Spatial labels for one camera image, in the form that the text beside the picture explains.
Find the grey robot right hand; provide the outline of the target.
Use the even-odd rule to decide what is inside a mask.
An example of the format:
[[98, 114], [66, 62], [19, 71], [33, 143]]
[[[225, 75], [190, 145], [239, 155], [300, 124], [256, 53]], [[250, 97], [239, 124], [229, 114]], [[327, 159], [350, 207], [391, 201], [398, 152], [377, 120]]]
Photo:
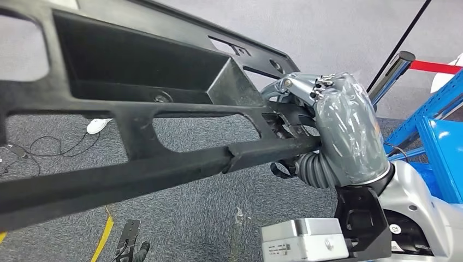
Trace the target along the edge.
[[368, 94], [349, 73], [295, 72], [267, 85], [261, 96], [312, 112], [321, 148], [297, 156], [293, 176], [315, 188], [361, 186], [391, 171]]

